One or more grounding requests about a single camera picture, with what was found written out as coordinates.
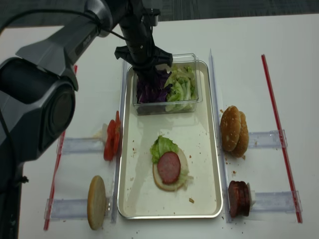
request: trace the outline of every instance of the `gray floor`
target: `gray floor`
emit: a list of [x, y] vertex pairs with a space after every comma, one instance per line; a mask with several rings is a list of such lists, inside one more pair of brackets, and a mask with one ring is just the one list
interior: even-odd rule
[[[240, 16], [267, 16], [319, 12], [319, 0], [143, 0], [159, 8], [161, 21]], [[82, 11], [85, 0], [0, 0], [0, 23], [24, 10], [62, 8]], [[64, 25], [73, 16], [37, 14], [17, 20], [13, 26]]]

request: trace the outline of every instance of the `black cable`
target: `black cable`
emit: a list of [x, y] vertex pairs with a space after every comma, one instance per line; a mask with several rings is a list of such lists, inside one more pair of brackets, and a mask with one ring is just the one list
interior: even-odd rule
[[0, 27], [0, 35], [4, 31], [4, 29], [6, 27], [8, 27], [11, 23], [13, 23], [15, 20], [17, 20], [23, 16], [31, 15], [34, 13], [68, 13], [68, 14], [83, 16], [83, 17], [86, 17], [86, 18], [92, 20], [93, 22], [95, 22], [97, 24], [97, 26], [100, 27], [101, 29], [103, 29], [104, 31], [109, 32], [122, 40], [129, 41], [127, 38], [122, 37], [121, 35], [113, 32], [111, 30], [102, 28], [101, 23], [98, 21], [98, 19], [96, 19], [88, 14], [85, 14], [83, 12], [80, 12], [80, 11], [65, 10], [65, 9], [33, 9], [33, 10], [23, 11], [17, 15], [10, 17], [7, 21], [4, 22], [4, 24]]
[[6, 137], [9, 140], [9, 144], [10, 144], [10, 147], [11, 147], [11, 156], [12, 156], [12, 159], [13, 159], [13, 166], [12, 166], [12, 173], [11, 173], [12, 174], [12, 179], [10, 180], [11, 183], [10, 183], [10, 185], [7, 186], [6, 189], [1, 189], [0, 194], [2, 194], [4, 192], [6, 192], [9, 189], [10, 186], [13, 185], [13, 182], [15, 180], [15, 171], [16, 171], [16, 166], [17, 166], [17, 156], [16, 156], [15, 149], [14, 149], [13, 139], [11, 137], [11, 134], [10, 134], [9, 130], [8, 130], [8, 127], [6, 126], [6, 123], [4, 121], [4, 118], [3, 118], [1, 110], [0, 110], [0, 122], [1, 122], [1, 125], [3, 127], [5, 135], [6, 135]]

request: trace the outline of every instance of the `purple cabbage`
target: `purple cabbage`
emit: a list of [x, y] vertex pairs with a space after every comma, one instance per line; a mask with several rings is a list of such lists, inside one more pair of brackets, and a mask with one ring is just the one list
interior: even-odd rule
[[154, 103], [154, 102], [165, 102], [166, 96], [170, 92], [171, 84], [164, 88], [164, 85], [171, 75], [171, 72], [166, 70], [157, 70], [156, 76], [153, 82], [147, 79], [139, 77], [137, 83], [137, 98], [138, 103]]

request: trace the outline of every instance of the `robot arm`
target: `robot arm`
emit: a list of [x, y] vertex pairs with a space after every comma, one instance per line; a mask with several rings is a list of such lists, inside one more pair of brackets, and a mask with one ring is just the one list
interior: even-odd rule
[[[95, 37], [106, 37], [119, 24], [127, 46], [116, 49], [116, 58], [150, 81], [155, 65], [172, 64], [172, 55], [157, 48], [152, 36], [159, 11], [145, 10], [142, 0], [87, 0], [85, 13], [96, 21], [79, 16], [0, 65], [0, 110], [10, 135], [0, 126], [0, 238], [18, 228], [8, 220], [18, 220], [21, 187], [14, 186], [23, 163], [37, 159], [72, 120], [79, 88], [73, 65]], [[6, 207], [7, 201], [15, 203]]]

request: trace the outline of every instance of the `sliced sausage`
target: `sliced sausage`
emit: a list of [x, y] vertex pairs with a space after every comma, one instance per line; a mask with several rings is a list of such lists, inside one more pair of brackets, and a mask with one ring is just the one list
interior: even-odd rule
[[250, 210], [249, 189], [245, 182], [241, 182], [241, 183], [244, 183], [244, 193], [245, 193], [245, 206], [242, 210], [242, 215], [247, 217], [249, 216], [249, 210]]
[[159, 176], [164, 184], [171, 184], [178, 180], [180, 174], [180, 160], [176, 153], [166, 152], [158, 162]]
[[241, 215], [243, 213], [243, 210], [245, 208], [245, 192], [244, 192], [244, 187], [245, 187], [245, 182], [236, 182], [238, 184], [238, 189], [239, 189], [239, 210], [238, 210], [238, 215]]
[[240, 210], [240, 196], [237, 182], [230, 182], [228, 187], [228, 196], [230, 205], [230, 216], [231, 218], [234, 218], [238, 215]]

